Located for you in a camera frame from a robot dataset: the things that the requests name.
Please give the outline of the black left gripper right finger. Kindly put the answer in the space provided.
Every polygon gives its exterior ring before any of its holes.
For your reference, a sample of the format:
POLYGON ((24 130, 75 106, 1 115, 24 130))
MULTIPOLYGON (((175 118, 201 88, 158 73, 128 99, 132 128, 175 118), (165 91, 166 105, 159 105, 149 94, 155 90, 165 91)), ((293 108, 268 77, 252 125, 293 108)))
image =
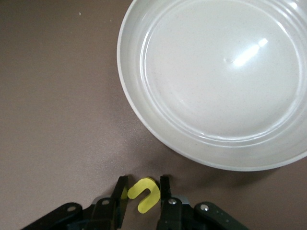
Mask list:
POLYGON ((192 207, 171 193, 169 177, 160 177, 161 215, 158 230, 247 230, 248 227, 211 202, 192 207))

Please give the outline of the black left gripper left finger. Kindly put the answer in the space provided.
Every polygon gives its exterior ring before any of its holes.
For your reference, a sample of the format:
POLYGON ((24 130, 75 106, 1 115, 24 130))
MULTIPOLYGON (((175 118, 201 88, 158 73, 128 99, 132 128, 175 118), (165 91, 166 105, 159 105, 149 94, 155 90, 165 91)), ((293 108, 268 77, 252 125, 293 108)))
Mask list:
POLYGON ((111 196, 99 196, 83 208, 66 203, 52 210, 24 230, 118 230, 128 204, 128 176, 119 177, 111 196))

